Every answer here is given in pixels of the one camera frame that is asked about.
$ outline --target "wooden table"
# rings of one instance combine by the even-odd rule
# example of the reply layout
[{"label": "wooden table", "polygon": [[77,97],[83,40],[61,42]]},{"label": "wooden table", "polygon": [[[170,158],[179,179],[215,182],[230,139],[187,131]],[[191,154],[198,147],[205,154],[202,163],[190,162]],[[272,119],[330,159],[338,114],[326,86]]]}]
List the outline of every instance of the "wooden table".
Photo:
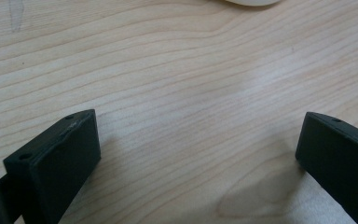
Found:
[{"label": "wooden table", "polygon": [[0,0],[0,177],[89,108],[62,223],[353,223],[294,151],[307,111],[358,127],[358,1]]}]

